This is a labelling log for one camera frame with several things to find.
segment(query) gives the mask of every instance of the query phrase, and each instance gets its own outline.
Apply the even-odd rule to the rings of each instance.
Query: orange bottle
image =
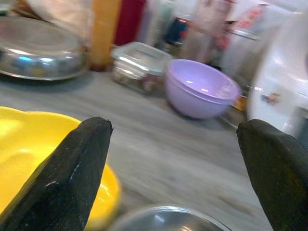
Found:
[[[122,0],[93,0],[93,28],[91,35],[91,70],[103,71],[110,63]]]

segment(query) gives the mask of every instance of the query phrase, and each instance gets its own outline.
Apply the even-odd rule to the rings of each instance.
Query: marble countertop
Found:
[[[271,231],[249,181],[235,129],[187,120],[162,97],[120,86],[109,73],[61,82],[0,75],[0,105],[80,120],[101,116],[115,130],[109,164],[123,186],[120,212],[147,205],[193,208],[233,231]]]

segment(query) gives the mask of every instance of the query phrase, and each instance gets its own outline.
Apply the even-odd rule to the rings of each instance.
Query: yellow bowl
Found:
[[[0,213],[36,167],[79,123],[66,115],[0,107]],[[105,226],[119,198],[119,182],[106,165],[86,230]]]

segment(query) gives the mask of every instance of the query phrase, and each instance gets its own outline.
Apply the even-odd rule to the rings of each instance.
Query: red bottle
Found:
[[[123,0],[115,45],[122,46],[136,39],[145,4],[146,0]]]

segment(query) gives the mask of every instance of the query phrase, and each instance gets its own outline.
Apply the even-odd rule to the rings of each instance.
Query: gray countertop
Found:
[[[237,144],[220,120],[188,120],[162,97],[122,87],[109,73],[62,82],[0,76],[0,105],[110,119],[109,164],[121,180],[120,212],[152,204],[197,209],[233,231],[270,231]]]

